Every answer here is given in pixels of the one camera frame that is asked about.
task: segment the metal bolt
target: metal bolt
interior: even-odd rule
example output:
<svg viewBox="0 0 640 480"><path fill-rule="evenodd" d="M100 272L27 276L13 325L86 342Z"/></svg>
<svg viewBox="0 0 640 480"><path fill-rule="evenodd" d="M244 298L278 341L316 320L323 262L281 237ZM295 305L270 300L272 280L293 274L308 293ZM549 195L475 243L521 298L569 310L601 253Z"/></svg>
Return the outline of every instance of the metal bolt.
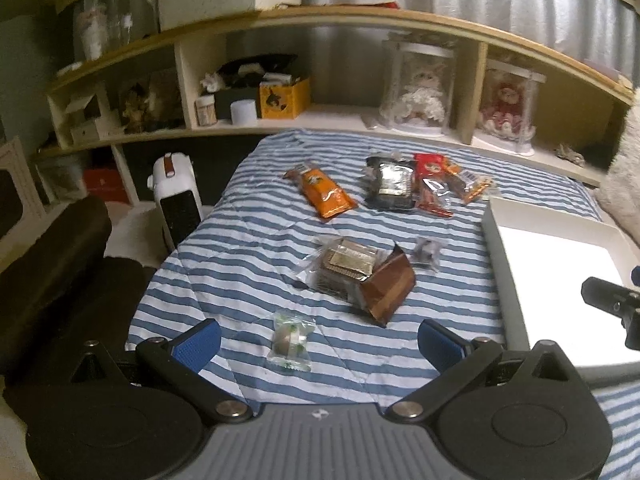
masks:
<svg viewBox="0 0 640 480"><path fill-rule="evenodd" d="M391 409L394 410L396 415L404 418L414 418L424 411L420 404L413 402L412 400L401 400L400 402L396 402L391 406Z"/></svg>
<svg viewBox="0 0 640 480"><path fill-rule="evenodd" d="M244 415L248 406L239 400L223 400L216 406L216 411L223 416L236 417Z"/></svg>

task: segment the yellow box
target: yellow box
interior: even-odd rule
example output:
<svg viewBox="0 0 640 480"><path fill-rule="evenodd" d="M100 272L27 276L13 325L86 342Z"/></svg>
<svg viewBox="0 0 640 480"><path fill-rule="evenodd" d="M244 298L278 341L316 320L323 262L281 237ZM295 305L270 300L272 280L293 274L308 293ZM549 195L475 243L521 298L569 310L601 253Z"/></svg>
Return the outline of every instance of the yellow box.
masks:
<svg viewBox="0 0 640 480"><path fill-rule="evenodd" d="M311 104L309 79L293 86L260 86L260 110L263 119L294 119Z"/></svg>

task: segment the bed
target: bed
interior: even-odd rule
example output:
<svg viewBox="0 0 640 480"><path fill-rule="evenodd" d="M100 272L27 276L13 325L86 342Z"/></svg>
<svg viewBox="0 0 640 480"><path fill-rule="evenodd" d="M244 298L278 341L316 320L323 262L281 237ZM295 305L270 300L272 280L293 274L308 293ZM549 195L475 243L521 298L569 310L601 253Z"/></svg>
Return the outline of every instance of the bed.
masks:
<svg viewBox="0 0 640 480"><path fill-rule="evenodd" d="M507 198L600 219L582 184L563 176L444 148L359 134L292 130L268 137L240 164L223 197L151 281L129 329L127 346L151 336L173 338L207 317L222 327L218 355L201 375L247 401L376 402L389 406L437 372L418 352L421 320L431 317L465 338L504 341L498 296L482 236L485 202L454 206L452 219L421 212L379 212L360 205L322 222L297 188L282 178L312 160L364 203L364 159L374 152L437 151L494 177ZM301 288L294 278L318 235L348 236L380 249L410 251L420 236L448 241L440 272L416 269L417 285L386 328L343 301ZM310 372L271 365L276 310L313 317ZM594 392L613 428L604 479L640 476L640 382Z"/></svg>

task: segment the fluffy white plush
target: fluffy white plush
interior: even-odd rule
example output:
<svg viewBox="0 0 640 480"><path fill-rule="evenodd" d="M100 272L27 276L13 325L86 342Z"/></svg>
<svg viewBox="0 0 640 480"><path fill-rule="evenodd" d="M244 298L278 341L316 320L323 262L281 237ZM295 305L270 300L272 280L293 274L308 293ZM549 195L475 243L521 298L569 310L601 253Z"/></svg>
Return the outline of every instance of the fluffy white plush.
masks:
<svg viewBox="0 0 640 480"><path fill-rule="evenodd" d="M600 206L640 244L640 89L609 173L596 192Z"/></svg>

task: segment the black box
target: black box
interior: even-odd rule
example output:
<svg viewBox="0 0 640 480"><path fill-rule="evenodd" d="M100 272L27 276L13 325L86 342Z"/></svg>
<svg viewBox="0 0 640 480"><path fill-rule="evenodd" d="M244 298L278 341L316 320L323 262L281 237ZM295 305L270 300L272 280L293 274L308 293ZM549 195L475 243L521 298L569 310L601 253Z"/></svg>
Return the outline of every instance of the black box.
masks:
<svg viewBox="0 0 640 480"><path fill-rule="evenodd" d="M242 99L253 99L255 101L255 111L258 118L262 117L260 111L260 88L227 88L214 93L216 97L216 117L220 119L231 119L231 103Z"/></svg>

